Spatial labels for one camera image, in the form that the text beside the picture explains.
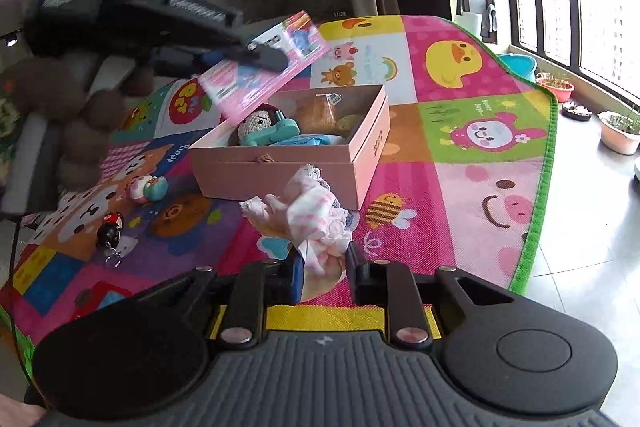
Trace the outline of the left hand dark glove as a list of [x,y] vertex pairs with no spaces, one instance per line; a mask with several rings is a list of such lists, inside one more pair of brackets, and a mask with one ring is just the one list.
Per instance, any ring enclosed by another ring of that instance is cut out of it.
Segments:
[[66,191],[80,192],[100,181],[110,136],[128,115],[127,101],[151,94],[154,75],[152,68],[136,67],[117,89],[88,96],[63,61],[31,57],[5,69],[1,84],[10,88],[10,99],[19,112],[37,113],[62,127],[58,184]]

